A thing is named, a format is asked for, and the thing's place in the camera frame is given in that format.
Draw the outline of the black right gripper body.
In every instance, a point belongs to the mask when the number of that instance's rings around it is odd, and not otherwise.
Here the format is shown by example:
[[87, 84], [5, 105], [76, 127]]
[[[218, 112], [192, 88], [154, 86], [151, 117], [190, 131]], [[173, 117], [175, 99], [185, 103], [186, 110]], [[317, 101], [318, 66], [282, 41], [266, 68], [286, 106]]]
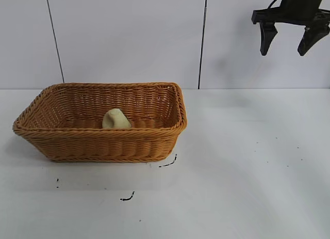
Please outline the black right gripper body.
[[266, 9], [254, 10], [252, 23], [274, 22], [313, 27], [329, 24], [329, 11], [322, 0], [273, 0]]

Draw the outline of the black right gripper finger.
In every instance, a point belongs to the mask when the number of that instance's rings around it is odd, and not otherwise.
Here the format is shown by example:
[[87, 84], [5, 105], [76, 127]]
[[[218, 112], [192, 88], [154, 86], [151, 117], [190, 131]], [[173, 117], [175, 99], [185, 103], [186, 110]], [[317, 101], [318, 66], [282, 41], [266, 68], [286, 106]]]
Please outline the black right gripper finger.
[[262, 56], [266, 56], [269, 47], [278, 31], [274, 22], [259, 22], [259, 28], [261, 35], [260, 53]]
[[329, 26], [314, 26], [305, 28], [303, 38], [298, 46], [298, 53], [304, 56], [312, 46], [329, 34]]

